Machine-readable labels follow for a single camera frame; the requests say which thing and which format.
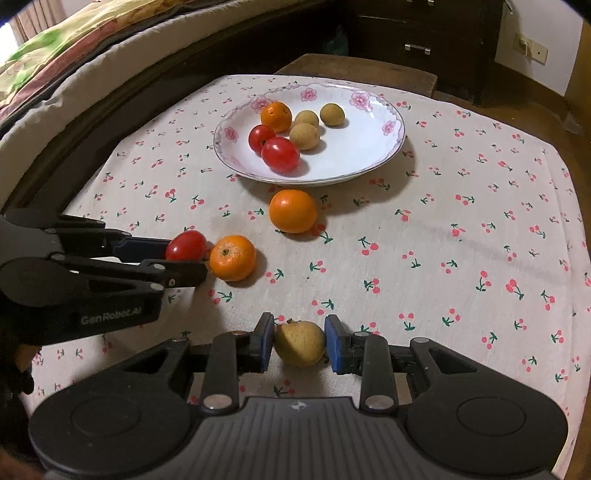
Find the metal screw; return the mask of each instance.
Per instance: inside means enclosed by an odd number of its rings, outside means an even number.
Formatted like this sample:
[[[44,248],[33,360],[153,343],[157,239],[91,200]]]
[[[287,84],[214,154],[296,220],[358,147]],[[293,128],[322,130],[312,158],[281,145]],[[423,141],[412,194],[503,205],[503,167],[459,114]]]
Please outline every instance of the metal screw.
[[[232,399],[222,393],[208,395],[203,399],[203,405],[209,410],[221,410],[232,405]]]
[[[371,410],[387,410],[394,406],[394,400],[387,395],[372,395],[365,399],[365,405]]]

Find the plate rim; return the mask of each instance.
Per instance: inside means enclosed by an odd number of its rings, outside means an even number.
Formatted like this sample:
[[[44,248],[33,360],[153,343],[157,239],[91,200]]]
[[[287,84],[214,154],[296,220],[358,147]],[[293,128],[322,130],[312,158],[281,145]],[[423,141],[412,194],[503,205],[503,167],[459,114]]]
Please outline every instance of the plate rim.
[[[338,183],[338,181],[346,181],[349,178],[354,179],[354,178],[364,175],[370,171],[376,170],[377,168],[380,168],[385,163],[389,162],[394,156],[396,156],[396,154],[398,154],[398,152],[400,152],[400,149],[402,149],[402,146],[404,145],[404,141],[406,140],[406,125],[404,124],[404,118],[400,114],[400,111],[390,101],[386,100],[384,97],[379,96],[376,93],[373,93],[371,91],[363,90],[360,88],[355,88],[352,85],[345,85],[345,84],[336,83],[336,82],[314,82],[314,83],[306,83],[306,84],[298,83],[296,85],[284,85],[282,87],[277,87],[275,89],[267,90],[265,93],[263,93],[261,95],[256,95],[255,98],[266,97],[266,95],[268,95],[270,93],[278,93],[278,92],[282,92],[283,90],[292,90],[292,89],[301,88],[301,87],[312,87],[314,85],[319,85],[319,86],[323,86],[323,87],[338,87],[338,88],[344,88],[347,90],[351,90],[354,92],[367,93],[370,97],[374,97],[379,103],[384,105],[386,108],[391,108],[395,112],[395,116],[397,117],[397,119],[400,120],[400,123],[401,123],[401,134],[400,133],[398,134],[399,137],[401,137],[401,140],[400,140],[400,144],[398,145],[398,147],[393,149],[382,161],[378,162],[378,164],[374,165],[373,167],[368,167],[363,170],[359,170],[359,171],[356,171],[353,173],[348,173],[345,175],[339,175],[336,177],[327,177],[325,179],[318,179],[318,180],[270,179],[268,177],[261,177],[261,176],[252,175],[252,174],[244,174],[243,172],[237,170],[236,168],[232,167],[231,165],[229,165],[226,162],[226,160],[223,158],[221,151],[220,151],[221,144],[219,141],[216,141],[216,138],[218,138],[218,137],[221,138],[222,124],[228,120],[229,114],[235,113],[238,110],[240,110],[241,108],[244,108],[244,107],[250,105],[252,103],[252,99],[251,99],[251,100],[246,100],[246,101],[242,102],[238,106],[236,106],[236,107],[232,108],[231,110],[227,111],[226,113],[224,113],[224,115],[222,116],[222,119],[218,122],[216,129],[213,132],[213,150],[216,153],[216,156],[219,159],[219,161],[221,161],[227,168],[236,172],[239,176],[244,177],[246,179],[261,181],[263,183],[271,183],[274,185],[314,185],[316,183],[325,183],[327,181],[335,181],[336,183]]]

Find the white plate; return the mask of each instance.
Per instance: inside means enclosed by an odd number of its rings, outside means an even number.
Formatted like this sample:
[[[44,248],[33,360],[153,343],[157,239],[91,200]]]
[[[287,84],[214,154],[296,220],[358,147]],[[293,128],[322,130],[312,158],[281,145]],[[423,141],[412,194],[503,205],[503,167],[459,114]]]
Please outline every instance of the white plate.
[[[248,134],[261,123],[260,113],[271,102],[283,102],[295,117],[302,110],[317,115],[327,103],[345,111],[345,124],[320,123],[320,144],[302,151],[294,172],[272,171],[248,146]],[[335,83],[288,85],[269,90],[228,112],[213,134],[219,159],[239,175],[277,185],[321,186],[350,180],[385,164],[404,142],[402,116],[373,93]]]

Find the tablecloth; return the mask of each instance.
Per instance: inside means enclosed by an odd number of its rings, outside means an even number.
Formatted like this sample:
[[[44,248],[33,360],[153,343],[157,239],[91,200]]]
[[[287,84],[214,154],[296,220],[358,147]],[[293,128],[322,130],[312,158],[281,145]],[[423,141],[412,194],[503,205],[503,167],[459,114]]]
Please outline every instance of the tablecloth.
[[[239,284],[209,275],[197,289],[168,289],[155,323],[43,348],[34,360],[29,411],[172,336],[205,343],[227,330],[251,330],[262,312],[278,324],[293,318],[319,325],[335,313],[351,331],[380,334],[390,344],[432,338],[549,395],[569,422],[554,469],[563,476],[589,383],[591,267],[558,152],[451,103],[353,84],[397,106],[407,139],[379,170],[309,189],[318,222],[290,238],[268,219],[279,187],[227,169],[213,152],[212,133],[245,100],[256,106],[270,88],[320,81],[222,77],[121,141],[67,213],[138,236],[198,229],[216,242],[243,234],[258,248],[255,274]],[[238,141],[246,134],[239,132]],[[196,377],[190,402],[199,397]],[[274,353],[265,375],[241,377],[240,392],[357,400],[360,384],[324,362],[298,369]]]

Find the wall outlet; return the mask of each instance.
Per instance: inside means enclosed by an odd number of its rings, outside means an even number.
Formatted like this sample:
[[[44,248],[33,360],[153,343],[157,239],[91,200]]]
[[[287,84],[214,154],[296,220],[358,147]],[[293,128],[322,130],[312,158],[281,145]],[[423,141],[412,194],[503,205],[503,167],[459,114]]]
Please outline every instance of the wall outlet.
[[[548,49],[537,42],[533,42],[531,45],[531,58],[535,61],[539,61],[542,65],[546,65],[546,60],[548,60]]]
[[[527,38],[525,35],[520,33],[515,34],[513,50],[535,61],[539,61],[542,65],[546,65],[548,49],[531,38]]]

